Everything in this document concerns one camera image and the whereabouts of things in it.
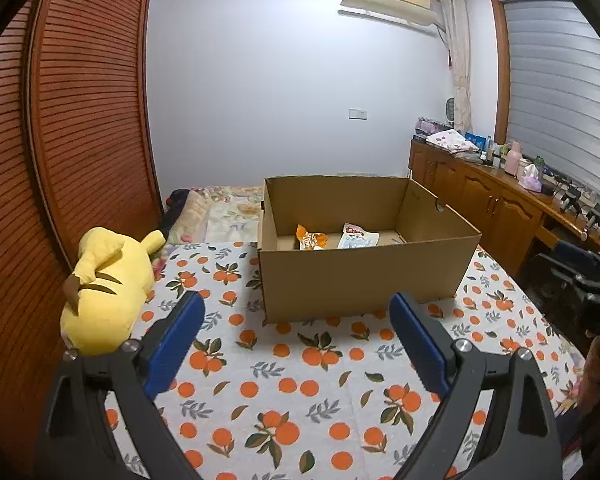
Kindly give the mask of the person's right hand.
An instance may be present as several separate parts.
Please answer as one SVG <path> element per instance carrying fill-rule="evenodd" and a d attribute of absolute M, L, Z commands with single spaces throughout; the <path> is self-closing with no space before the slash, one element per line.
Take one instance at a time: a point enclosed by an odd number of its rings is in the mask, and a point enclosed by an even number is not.
<path fill-rule="evenodd" d="M 582 416 L 590 414 L 600 402 L 600 335 L 595 335 L 590 330 L 585 335 L 591 339 L 591 345 L 579 387 L 578 403 Z"/>

